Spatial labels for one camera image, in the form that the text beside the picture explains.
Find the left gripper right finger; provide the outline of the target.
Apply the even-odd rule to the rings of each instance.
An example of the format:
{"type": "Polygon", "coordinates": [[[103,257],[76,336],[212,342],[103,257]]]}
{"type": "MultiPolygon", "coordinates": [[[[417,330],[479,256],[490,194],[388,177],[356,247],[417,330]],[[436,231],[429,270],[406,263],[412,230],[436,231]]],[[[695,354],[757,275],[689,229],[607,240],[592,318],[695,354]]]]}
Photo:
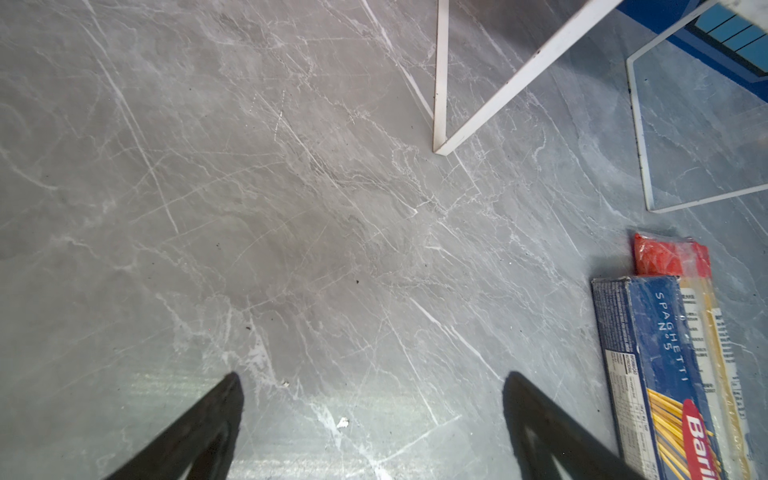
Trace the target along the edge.
{"type": "Polygon", "coordinates": [[[502,403],[514,456],[524,479],[639,479],[522,373],[507,376],[502,403]]]}

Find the blue Barilla spaghetti box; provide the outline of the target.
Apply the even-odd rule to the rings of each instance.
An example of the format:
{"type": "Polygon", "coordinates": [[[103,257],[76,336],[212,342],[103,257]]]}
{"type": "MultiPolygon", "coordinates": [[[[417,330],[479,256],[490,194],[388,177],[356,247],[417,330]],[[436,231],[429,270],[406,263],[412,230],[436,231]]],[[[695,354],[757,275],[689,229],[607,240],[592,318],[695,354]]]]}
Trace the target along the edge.
{"type": "Polygon", "coordinates": [[[591,282],[620,454],[646,479],[725,479],[673,276],[591,282]]]}

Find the red-ended spaghetti bag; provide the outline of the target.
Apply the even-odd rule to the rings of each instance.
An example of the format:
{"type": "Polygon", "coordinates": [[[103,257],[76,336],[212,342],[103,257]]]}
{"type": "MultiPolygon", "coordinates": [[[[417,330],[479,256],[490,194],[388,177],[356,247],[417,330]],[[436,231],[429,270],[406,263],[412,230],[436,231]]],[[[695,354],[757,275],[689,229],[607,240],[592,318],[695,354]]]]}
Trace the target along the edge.
{"type": "Polygon", "coordinates": [[[707,404],[729,479],[757,479],[742,385],[716,299],[709,250],[691,238],[634,236],[636,272],[679,280],[707,404]]]}

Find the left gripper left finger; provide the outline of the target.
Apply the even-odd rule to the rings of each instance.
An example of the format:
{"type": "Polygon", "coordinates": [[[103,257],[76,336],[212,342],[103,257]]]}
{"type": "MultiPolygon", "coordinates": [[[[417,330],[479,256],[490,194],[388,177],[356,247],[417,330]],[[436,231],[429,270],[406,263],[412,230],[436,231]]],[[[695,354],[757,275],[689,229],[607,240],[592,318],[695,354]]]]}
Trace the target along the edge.
{"type": "Polygon", "coordinates": [[[237,373],[227,374],[110,479],[225,479],[244,407],[237,373]]]}

